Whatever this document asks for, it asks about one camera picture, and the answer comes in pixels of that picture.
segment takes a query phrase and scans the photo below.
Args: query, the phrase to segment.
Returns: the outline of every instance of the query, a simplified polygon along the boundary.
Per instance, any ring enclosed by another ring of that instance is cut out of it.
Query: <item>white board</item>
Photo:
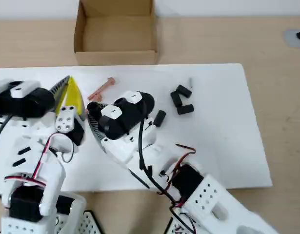
[[[197,149],[188,159],[210,172],[226,188],[272,186],[268,164],[256,122],[245,73],[240,64],[92,66],[0,69],[0,80],[38,80],[43,88],[51,88],[67,75],[74,77],[87,97],[108,77],[117,84],[103,93],[103,102],[112,103],[127,90],[150,93],[155,108],[167,113],[158,130],[160,143],[174,143]],[[179,84],[188,86],[192,77],[193,94],[183,98],[195,111],[179,116],[170,93]],[[0,136],[0,189],[4,163],[10,146],[17,137],[11,125]],[[86,139],[69,164],[64,164],[64,191],[136,190],[144,187],[100,149],[88,123]]]

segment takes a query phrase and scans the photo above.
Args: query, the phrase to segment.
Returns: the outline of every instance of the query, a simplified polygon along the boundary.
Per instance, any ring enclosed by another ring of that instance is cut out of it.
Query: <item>open cardboard box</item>
[[[153,0],[80,0],[74,52],[79,65],[155,64]]]

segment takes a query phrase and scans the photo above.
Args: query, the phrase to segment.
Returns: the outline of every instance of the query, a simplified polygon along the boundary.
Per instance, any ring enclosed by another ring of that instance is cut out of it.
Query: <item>white plastic part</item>
[[[103,116],[107,116],[111,119],[117,119],[122,115],[122,111],[119,107],[113,105],[107,105],[101,110]]]
[[[39,81],[24,81],[18,86],[13,87],[10,92],[13,98],[23,98],[39,87]]]
[[[142,100],[142,95],[139,92],[127,91],[122,97],[132,104],[136,104]]]
[[[56,210],[39,222],[11,218],[5,209],[1,217],[1,234],[52,234],[56,223]]]
[[[247,210],[212,176],[205,175],[182,208],[211,234],[277,234],[261,217]]]
[[[172,165],[178,157],[170,152],[166,147],[156,143],[156,126],[152,124],[153,119],[146,119],[142,134],[143,158],[146,166],[153,166],[153,178],[163,188],[167,186],[166,178],[159,176],[161,170],[168,165]],[[140,156],[138,151],[140,124],[132,129],[129,135],[124,135],[120,139],[110,140],[105,137],[101,144],[107,156],[111,157],[121,167],[133,172],[139,179],[145,182],[153,191],[158,191],[156,186],[149,180],[143,170],[140,170]],[[171,187],[168,192],[174,199],[180,199],[178,190]]]
[[[56,129],[60,133],[69,133],[74,129],[74,121],[77,116],[75,106],[63,106],[56,120]]]
[[[48,112],[34,123],[24,136],[33,138],[35,142],[40,141],[42,144],[46,144],[49,136],[57,132],[54,126],[55,121],[56,113]]]
[[[6,171],[6,176],[32,175],[43,148],[43,145],[34,142],[32,139],[19,138],[16,141],[14,152],[9,158],[9,167]],[[55,210],[59,192],[65,179],[65,170],[52,152],[47,151],[44,156],[45,158],[42,158],[36,180],[46,184],[39,209],[41,215],[48,216]],[[25,159],[24,163],[14,166],[15,162],[23,158]],[[2,203],[5,207],[10,207],[9,198],[11,194],[22,184],[23,182],[17,180],[5,181],[2,193]]]
[[[4,79],[4,80],[1,80],[1,81],[0,81],[0,94],[1,94],[3,91],[5,91],[5,90],[8,89],[9,83],[10,83],[10,82],[11,82],[11,80],[9,80],[9,79]]]

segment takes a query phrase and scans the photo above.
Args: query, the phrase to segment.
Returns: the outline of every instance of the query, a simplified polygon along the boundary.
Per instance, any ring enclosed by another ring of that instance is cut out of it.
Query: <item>wooden table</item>
[[[77,65],[74,25],[0,21],[0,67]],[[300,17],[160,19],[159,63],[243,64],[274,186],[231,193],[280,233],[300,234],[300,49],[283,42],[287,28]],[[170,217],[154,193],[84,195],[106,234],[162,233]]]

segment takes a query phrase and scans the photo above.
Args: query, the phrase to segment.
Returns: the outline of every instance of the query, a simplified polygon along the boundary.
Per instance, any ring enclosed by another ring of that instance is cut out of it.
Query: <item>perforated white plate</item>
[[[64,214],[57,215],[54,234],[60,234],[60,231],[64,227],[67,218],[68,216]],[[98,224],[96,223],[95,218],[93,217],[90,211],[84,212],[77,232],[79,234],[102,234]]]

